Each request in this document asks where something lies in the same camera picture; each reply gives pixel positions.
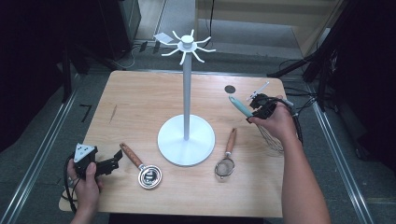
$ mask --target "mesh strainer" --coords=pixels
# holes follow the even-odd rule
[[[225,158],[219,161],[218,164],[216,164],[215,174],[218,175],[221,179],[233,173],[233,168],[235,167],[235,164],[233,163],[233,160],[230,159],[230,156],[231,152],[233,151],[235,137],[236,129],[233,128],[228,139],[227,147],[225,149]]]

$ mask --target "small black circle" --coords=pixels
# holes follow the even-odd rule
[[[235,92],[235,87],[234,86],[232,86],[232,85],[228,85],[228,86],[226,86],[225,88],[224,88],[224,90],[227,92],[227,93],[234,93]]]

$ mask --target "white stand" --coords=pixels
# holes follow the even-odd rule
[[[158,147],[161,153],[167,160],[179,166],[193,166],[204,161],[213,151],[215,146],[215,133],[213,132],[210,124],[195,115],[190,114],[191,107],[191,55],[204,63],[195,53],[196,49],[206,52],[215,51],[202,49],[197,47],[197,44],[204,43],[204,41],[194,42],[193,30],[191,35],[183,35],[179,38],[175,32],[173,34],[180,40],[177,49],[174,51],[163,54],[169,56],[177,51],[183,51],[183,56],[180,65],[183,64],[183,115],[177,115],[161,127],[158,133]]]

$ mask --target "gray floor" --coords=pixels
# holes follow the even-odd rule
[[[172,12],[173,9],[168,7],[167,10]],[[173,12],[164,13],[164,20],[166,21],[166,17],[172,19],[171,14],[174,15]],[[172,30],[172,27],[166,27],[166,24],[172,25],[171,22],[165,21],[163,21],[159,31]],[[185,26],[184,29],[186,32],[190,32],[189,25]],[[227,52],[227,48],[219,50],[223,51],[222,53],[200,52],[200,56],[206,60],[206,63],[193,62],[192,70],[232,76],[264,77],[265,74],[277,71],[279,65],[287,59],[298,57],[297,54],[294,54],[296,48],[292,37],[288,36],[284,40],[283,44],[278,45],[280,46],[279,51],[267,49],[266,53],[234,54],[233,49],[229,49]],[[219,43],[219,39],[214,41],[213,48],[219,47],[221,49],[217,43]],[[169,51],[169,49],[160,49],[160,53]],[[152,48],[148,48],[144,52],[135,50],[134,66],[128,70],[148,69],[180,72],[179,60],[178,54],[165,58],[159,53],[153,54]],[[60,195],[64,189],[62,183],[64,160],[73,152],[76,143],[83,141],[110,75],[110,71],[101,64],[91,61],[90,63],[92,68],[88,75],[79,75],[75,82],[76,94],[72,98],[73,101],[70,102],[70,108],[68,108],[67,116],[64,117],[63,125],[59,127],[59,132],[54,136],[53,142],[49,142],[47,151],[43,152],[41,144],[43,139],[46,139],[51,123],[57,118],[60,107],[65,106],[61,104],[62,89],[59,89],[49,99],[46,106],[32,120],[18,142],[0,154],[0,168],[2,170],[0,213],[2,216],[15,196],[17,186],[22,183],[24,178],[32,177],[32,175],[26,176],[26,174],[30,165],[36,166],[36,163],[32,163],[32,161],[35,161],[35,156],[43,157],[42,160],[44,161],[42,167],[37,167],[37,177],[33,181],[33,186],[26,188],[24,194],[26,201],[22,198],[21,211],[17,210],[13,223],[69,223],[73,217],[72,213],[62,212],[58,208]],[[119,63],[132,64],[132,57],[129,55]],[[306,84],[302,82],[302,73],[303,69],[297,69],[282,77],[284,86],[307,90]],[[309,87],[314,90],[315,82],[310,84]],[[288,98],[296,106],[302,106],[308,100],[307,97],[290,96]],[[80,106],[81,104],[92,105],[92,110],[84,122],[81,121],[87,108]],[[352,184],[355,183],[357,187],[356,189],[352,188],[352,191],[354,190],[353,193],[356,193],[356,191],[361,193],[362,200],[368,206],[367,212],[369,214],[369,218],[366,218],[366,220],[361,217],[358,207],[360,204],[355,204],[356,200],[353,199],[350,186],[347,184],[350,182],[343,178],[345,170],[340,169],[334,151],[329,145],[326,132],[323,131],[323,124],[318,119],[318,111],[315,106],[311,106],[300,115],[304,132],[304,150],[325,195],[332,222],[394,223],[396,219],[396,179],[393,173],[380,162],[361,161],[356,157],[351,139],[342,121],[331,109],[327,109],[325,113],[320,113],[320,115],[325,116],[331,124],[331,131],[335,136],[337,146],[342,153],[341,155],[346,159],[346,168],[352,174]],[[95,223],[107,223],[108,216],[109,214],[98,214]],[[281,218],[267,219],[273,223],[282,223]]]

